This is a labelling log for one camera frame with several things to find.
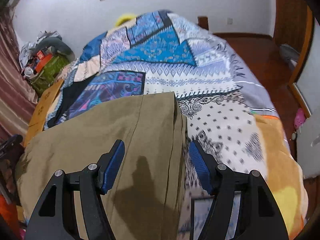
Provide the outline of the grey bag on floor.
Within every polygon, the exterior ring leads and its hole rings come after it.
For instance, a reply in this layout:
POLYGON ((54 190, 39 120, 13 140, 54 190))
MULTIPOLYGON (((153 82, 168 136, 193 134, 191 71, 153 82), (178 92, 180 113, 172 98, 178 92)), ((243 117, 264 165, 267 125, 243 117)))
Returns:
POLYGON ((298 63, 300 53, 288 44, 282 44, 279 47, 280 57, 289 65, 293 71, 298 63))

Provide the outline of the black folded garment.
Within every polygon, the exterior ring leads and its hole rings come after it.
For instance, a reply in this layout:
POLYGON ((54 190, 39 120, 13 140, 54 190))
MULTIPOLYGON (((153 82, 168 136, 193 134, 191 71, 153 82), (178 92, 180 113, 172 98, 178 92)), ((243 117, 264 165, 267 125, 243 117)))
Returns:
POLYGON ((71 106, 76 102, 78 97, 81 95, 81 93, 85 90, 85 88, 89 85, 89 83, 93 80, 95 76, 96 74, 83 81, 73 82, 71 85, 63 87, 61 99, 59 99, 57 104, 57 109, 49 115, 45 125, 46 129, 52 128, 55 125, 58 125, 68 120, 69 110, 71 106))

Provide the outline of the brown wooden door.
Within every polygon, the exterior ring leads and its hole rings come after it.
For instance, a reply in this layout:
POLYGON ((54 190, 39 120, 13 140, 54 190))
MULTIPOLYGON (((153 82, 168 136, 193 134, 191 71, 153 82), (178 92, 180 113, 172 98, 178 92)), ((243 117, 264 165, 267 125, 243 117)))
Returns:
POLYGON ((303 70, 310 51, 313 29, 313 12, 305 0, 276 0, 273 41, 277 46, 287 44, 299 53, 289 86, 297 82, 303 70))

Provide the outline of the khaki pants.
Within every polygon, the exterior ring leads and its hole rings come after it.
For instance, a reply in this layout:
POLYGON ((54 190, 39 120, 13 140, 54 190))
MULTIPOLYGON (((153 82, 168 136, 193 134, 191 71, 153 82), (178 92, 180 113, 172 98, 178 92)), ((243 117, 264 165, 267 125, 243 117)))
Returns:
POLYGON ((120 139, 125 156, 102 196, 116 239, 175 239, 184 197, 185 126, 174 93, 161 93, 101 103, 40 132, 15 172, 25 218, 55 171, 80 171, 120 139))

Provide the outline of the orange box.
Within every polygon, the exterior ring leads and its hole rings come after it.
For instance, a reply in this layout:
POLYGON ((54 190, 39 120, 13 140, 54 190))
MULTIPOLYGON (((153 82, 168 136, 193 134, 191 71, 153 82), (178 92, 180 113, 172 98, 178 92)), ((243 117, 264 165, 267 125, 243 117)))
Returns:
POLYGON ((44 66, 52 59, 53 55, 51 53, 46 54, 43 51, 39 50, 36 53, 36 57, 39 59, 39 62, 34 69, 34 74, 39 73, 44 68, 44 66))

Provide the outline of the pink curtain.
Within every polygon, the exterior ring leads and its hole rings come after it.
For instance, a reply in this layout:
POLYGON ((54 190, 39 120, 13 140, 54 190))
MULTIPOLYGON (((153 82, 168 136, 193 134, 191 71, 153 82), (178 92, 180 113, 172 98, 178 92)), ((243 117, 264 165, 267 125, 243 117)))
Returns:
POLYGON ((1 141, 14 134, 26 135, 38 96, 23 79, 19 49, 10 9, 1 9, 1 141))

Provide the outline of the blue patchwork bedspread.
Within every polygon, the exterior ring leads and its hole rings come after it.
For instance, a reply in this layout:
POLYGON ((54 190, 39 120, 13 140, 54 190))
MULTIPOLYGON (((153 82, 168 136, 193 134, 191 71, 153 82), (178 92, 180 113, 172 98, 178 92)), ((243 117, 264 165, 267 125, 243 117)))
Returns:
POLYGON ((178 14, 157 10, 136 19, 130 28, 95 37, 64 68, 59 77, 65 82, 47 120, 63 87, 94 74, 68 120, 110 100, 173 92, 187 118, 188 138, 234 171, 258 170, 294 239, 304 226, 308 195, 265 87, 225 40, 178 14))

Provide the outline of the green storage bag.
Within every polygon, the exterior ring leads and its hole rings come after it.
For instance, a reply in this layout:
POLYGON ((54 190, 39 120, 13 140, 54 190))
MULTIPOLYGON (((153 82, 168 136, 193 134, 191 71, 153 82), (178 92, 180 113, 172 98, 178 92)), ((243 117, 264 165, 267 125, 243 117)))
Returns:
POLYGON ((29 79, 31 86, 39 97, 54 83, 62 68, 70 63, 67 57, 61 54, 47 55, 43 62, 44 64, 40 63, 42 64, 41 70, 29 79))

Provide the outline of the wooden headboard panel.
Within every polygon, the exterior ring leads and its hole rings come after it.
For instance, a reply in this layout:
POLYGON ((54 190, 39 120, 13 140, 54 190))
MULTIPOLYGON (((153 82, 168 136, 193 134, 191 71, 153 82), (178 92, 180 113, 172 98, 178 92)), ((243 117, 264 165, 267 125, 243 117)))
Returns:
POLYGON ((23 142, 24 148, 26 148, 31 139, 43 131, 47 113, 57 97, 63 83, 63 80, 59 80, 43 92, 29 122, 27 134, 23 142))

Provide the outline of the pink slipper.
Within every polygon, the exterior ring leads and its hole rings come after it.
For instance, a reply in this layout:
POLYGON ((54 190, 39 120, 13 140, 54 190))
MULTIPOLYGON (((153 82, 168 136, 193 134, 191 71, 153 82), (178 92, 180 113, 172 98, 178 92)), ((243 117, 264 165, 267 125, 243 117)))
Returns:
POLYGON ((304 124, 305 121, 306 121, 306 117, 304 115, 304 112, 301 108, 299 108, 294 118, 294 122, 293 122, 294 128, 299 129, 300 126, 304 124))

